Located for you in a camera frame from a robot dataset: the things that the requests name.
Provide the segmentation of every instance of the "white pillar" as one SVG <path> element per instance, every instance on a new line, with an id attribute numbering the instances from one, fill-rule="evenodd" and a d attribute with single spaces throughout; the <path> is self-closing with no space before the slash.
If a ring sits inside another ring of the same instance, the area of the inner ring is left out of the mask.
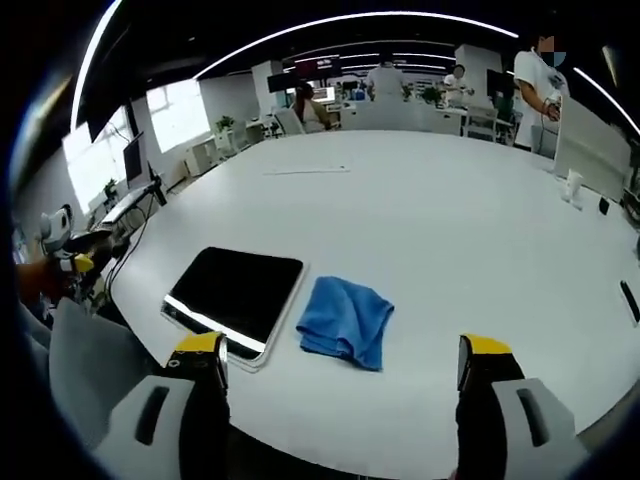
<path id="1" fill-rule="evenodd" d="M 267 78 L 282 73 L 282 62 L 268 60 L 251 68 L 260 114 L 270 114 L 274 107 L 285 106 L 285 92 L 269 93 Z"/>
<path id="2" fill-rule="evenodd" d="M 464 65 L 467 85 L 475 90 L 474 103 L 491 106 L 487 99 L 487 70 L 502 72 L 500 54 L 485 48 L 463 44 L 456 49 L 456 62 Z"/>

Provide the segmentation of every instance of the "white round table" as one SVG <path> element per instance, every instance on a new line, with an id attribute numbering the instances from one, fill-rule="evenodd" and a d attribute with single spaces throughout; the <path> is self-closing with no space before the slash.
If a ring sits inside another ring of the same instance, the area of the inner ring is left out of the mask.
<path id="1" fill-rule="evenodd" d="M 309 269 L 266 365 L 230 368 L 231 421 L 281 451 L 388 478 L 456 466 L 459 335 L 508 343 L 575 415 L 578 431 L 640 372 L 637 235 L 617 205 L 563 202 L 558 182 L 508 147 L 415 132 L 329 132 L 265 141 L 153 216 L 113 286 L 160 362 L 183 335 L 163 296 L 208 246 L 294 257 Z M 347 173 L 268 175 L 287 170 Z M 315 278 L 336 275 L 395 305 L 384 370 L 303 352 L 295 325 Z"/>

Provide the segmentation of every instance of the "potted plant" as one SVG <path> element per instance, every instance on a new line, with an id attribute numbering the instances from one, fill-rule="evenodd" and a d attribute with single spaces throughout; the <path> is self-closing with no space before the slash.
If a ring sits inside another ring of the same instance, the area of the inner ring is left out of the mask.
<path id="1" fill-rule="evenodd" d="M 107 182 L 102 190 L 108 200 L 111 200 L 118 195 L 118 192 L 116 191 L 116 181 L 113 178 Z"/>
<path id="2" fill-rule="evenodd" d="M 425 87 L 422 91 L 422 99 L 426 103 L 438 104 L 441 100 L 442 93 L 436 87 Z"/>
<path id="3" fill-rule="evenodd" d="M 231 128 L 234 123 L 235 120 L 232 117 L 223 115 L 222 118 L 216 122 L 216 128 L 220 133 L 222 133 L 225 130 Z"/>

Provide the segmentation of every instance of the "black tablet screen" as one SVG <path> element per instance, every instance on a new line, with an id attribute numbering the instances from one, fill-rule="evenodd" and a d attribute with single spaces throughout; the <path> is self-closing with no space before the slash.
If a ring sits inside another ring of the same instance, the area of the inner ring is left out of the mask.
<path id="1" fill-rule="evenodd" d="M 185 306 L 224 325 L 240 334 L 228 332 L 229 351 L 253 359 L 262 353 L 256 345 L 266 344 L 301 271 L 299 260 L 209 247 L 165 297 L 163 311 L 195 333 L 212 328 Z"/>

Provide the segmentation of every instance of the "window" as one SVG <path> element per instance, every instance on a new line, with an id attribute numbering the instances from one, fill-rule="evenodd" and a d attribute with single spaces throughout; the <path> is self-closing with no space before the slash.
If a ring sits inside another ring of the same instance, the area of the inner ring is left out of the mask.
<path id="1" fill-rule="evenodd" d="M 209 131 L 196 80 L 172 83 L 147 92 L 151 123 L 161 152 Z"/>
<path id="2" fill-rule="evenodd" d="M 124 107 L 120 107 L 95 142 L 91 143 L 86 123 L 62 139 L 69 177 L 83 213 L 89 212 L 89 202 L 111 179 L 118 182 L 126 177 L 122 151 L 132 138 Z"/>

